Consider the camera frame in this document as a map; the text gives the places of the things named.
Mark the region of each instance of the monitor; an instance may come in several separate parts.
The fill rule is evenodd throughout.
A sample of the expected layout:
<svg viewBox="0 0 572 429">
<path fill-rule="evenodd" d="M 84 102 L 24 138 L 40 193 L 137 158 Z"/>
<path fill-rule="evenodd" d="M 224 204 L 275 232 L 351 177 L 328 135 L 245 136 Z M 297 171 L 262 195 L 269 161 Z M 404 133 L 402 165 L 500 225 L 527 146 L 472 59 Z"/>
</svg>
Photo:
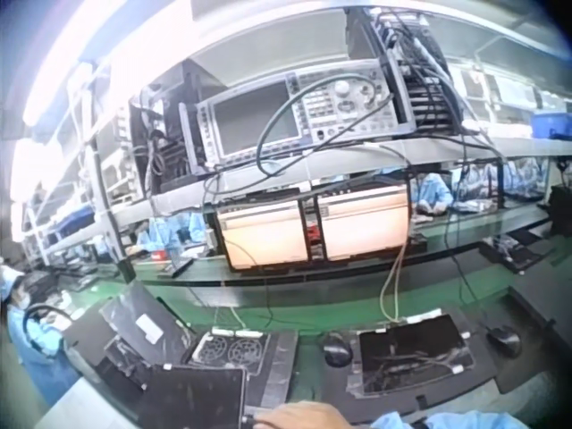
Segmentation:
<svg viewBox="0 0 572 429">
<path fill-rule="evenodd" d="M 266 124 L 289 99 L 286 82 L 281 81 L 216 103 L 213 109 L 221 155 L 228 156 L 255 147 Z M 294 113 L 288 109 L 266 141 L 297 139 L 299 134 Z"/>
<path fill-rule="evenodd" d="M 150 365 L 179 364 L 195 335 L 140 282 L 132 282 L 100 310 L 104 319 Z"/>
<path fill-rule="evenodd" d="M 450 315 L 359 334 L 364 394 L 403 389 L 474 365 Z"/>
<path fill-rule="evenodd" d="M 153 368 L 139 405 L 143 429 L 240 429 L 246 376 L 242 369 Z"/>
<path fill-rule="evenodd" d="M 223 209 L 217 213 L 217 220 L 226 256 L 235 270 L 309 261 L 298 201 Z"/>
<path fill-rule="evenodd" d="M 405 185 L 318 197 L 317 205 L 331 261 L 398 248 L 408 238 Z"/>
</svg>

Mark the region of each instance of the blue container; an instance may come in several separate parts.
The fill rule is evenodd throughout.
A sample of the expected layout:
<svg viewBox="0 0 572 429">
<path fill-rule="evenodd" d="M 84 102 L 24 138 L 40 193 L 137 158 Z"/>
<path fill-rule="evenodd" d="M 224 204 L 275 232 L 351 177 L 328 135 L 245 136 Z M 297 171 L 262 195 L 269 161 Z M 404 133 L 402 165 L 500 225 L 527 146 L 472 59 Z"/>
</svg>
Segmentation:
<svg viewBox="0 0 572 429">
<path fill-rule="evenodd" d="M 572 137 L 572 114 L 534 114 L 531 125 L 535 139 Z"/>
</svg>

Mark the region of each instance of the sticker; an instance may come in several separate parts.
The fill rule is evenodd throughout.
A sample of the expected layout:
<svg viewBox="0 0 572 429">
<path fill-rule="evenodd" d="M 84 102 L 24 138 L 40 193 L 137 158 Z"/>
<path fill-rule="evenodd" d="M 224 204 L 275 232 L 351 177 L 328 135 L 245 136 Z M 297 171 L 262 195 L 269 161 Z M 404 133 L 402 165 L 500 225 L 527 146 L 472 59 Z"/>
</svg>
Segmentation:
<svg viewBox="0 0 572 429">
<path fill-rule="evenodd" d="M 263 335 L 258 331 L 236 331 L 234 334 L 241 338 L 260 338 Z"/>
<path fill-rule="evenodd" d="M 441 309 L 436 308 L 433 311 L 429 311 L 421 315 L 412 315 L 410 317 L 407 317 L 406 320 L 408 324 L 418 324 L 419 322 L 423 322 L 424 320 L 427 319 L 434 319 L 435 317 L 439 317 L 440 315 L 442 315 Z"/>
<path fill-rule="evenodd" d="M 234 331 L 231 331 L 229 329 L 213 328 L 211 329 L 211 332 L 213 333 L 213 335 L 220 335 L 222 337 L 234 336 Z"/>
<path fill-rule="evenodd" d="M 155 322 L 153 322 L 148 315 L 142 315 L 135 324 L 141 328 L 145 333 L 145 339 L 151 344 L 156 344 L 159 339 L 163 336 L 163 331 L 159 328 Z"/>
</svg>

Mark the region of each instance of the headphones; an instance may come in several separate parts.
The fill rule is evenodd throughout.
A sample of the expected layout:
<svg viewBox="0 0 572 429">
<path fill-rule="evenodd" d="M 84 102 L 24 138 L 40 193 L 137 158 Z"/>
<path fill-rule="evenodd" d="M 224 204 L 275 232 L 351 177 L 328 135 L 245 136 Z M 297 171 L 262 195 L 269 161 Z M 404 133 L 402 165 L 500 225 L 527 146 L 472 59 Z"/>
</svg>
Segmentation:
<svg viewBox="0 0 572 429">
<path fill-rule="evenodd" d="M 32 346 L 32 348 L 35 351 L 41 353 L 42 355 L 46 356 L 47 358 L 53 358 L 53 356 L 46 353 L 44 351 L 44 349 L 42 349 L 42 346 L 40 346 L 35 340 L 32 340 L 32 338 L 29 336 L 28 320 L 33 314 L 37 313 L 40 310 L 46 310 L 48 313 L 51 313 L 51 312 L 57 313 L 58 315 L 62 315 L 63 317 L 68 319 L 70 322 L 72 322 L 73 319 L 65 311 L 61 310 L 58 307 L 50 306 L 48 304 L 34 304 L 34 305 L 26 308 L 26 311 L 24 312 L 24 319 L 22 321 L 22 323 L 23 323 L 22 329 L 24 331 L 24 335 L 26 337 L 26 340 L 29 342 L 29 344 Z"/>
</svg>

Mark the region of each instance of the ceiling light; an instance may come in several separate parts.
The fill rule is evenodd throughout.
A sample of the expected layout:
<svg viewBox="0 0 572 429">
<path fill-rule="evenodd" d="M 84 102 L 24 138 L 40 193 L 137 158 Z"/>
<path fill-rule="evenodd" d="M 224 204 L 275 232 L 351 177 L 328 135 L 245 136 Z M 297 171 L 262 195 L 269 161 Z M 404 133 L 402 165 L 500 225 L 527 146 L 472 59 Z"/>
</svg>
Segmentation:
<svg viewBox="0 0 572 429">
<path fill-rule="evenodd" d="M 26 102 L 23 120 L 30 127 L 49 108 L 57 90 L 83 50 L 126 0 L 85 0 L 63 27 L 42 63 Z"/>
</svg>

